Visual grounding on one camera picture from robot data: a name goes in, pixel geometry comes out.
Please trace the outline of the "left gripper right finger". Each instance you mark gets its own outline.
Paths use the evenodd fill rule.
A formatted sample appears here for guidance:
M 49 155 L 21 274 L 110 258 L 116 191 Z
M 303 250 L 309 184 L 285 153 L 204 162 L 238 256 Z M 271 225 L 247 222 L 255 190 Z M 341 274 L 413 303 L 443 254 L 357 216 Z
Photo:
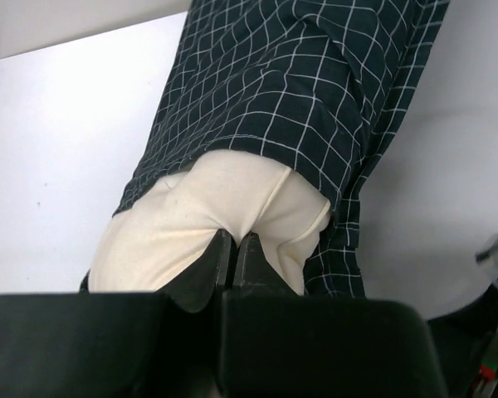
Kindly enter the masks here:
M 241 243 L 222 298 L 226 397 L 445 397 L 426 323 L 402 303 L 300 296 Z

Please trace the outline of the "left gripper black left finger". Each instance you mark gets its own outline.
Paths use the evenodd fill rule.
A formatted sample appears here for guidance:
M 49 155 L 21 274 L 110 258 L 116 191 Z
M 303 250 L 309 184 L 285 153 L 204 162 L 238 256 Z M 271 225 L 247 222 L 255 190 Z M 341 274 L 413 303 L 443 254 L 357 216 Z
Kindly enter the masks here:
M 0 397 L 185 397 L 236 250 L 218 231 L 154 293 L 0 295 Z

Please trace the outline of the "cream white pillow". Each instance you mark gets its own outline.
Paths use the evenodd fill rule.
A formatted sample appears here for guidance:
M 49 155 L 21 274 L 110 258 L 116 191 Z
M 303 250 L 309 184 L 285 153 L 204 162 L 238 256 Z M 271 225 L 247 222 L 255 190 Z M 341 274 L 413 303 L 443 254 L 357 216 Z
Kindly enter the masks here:
M 161 177 L 113 216 L 90 266 L 91 292 L 155 291 L 205 251 L 217 231 L 236 243 L 259 235 L 267 262 L 297 294 L 303 269 L 329 224 L 330 201 L 291 168 L 217 150 Z

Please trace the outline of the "dark checkered pillowcase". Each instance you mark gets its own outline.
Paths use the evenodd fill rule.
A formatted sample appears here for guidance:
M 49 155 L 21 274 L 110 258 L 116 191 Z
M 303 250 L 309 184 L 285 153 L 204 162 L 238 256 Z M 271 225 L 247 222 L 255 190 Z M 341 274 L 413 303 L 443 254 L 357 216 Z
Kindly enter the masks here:
M 161 177 L 221 149 L 292 168 L 333 217 L 304 293 L 364 295 L 359 193 L 408 111 L 446 1 L 194 1 L 129 210 Z

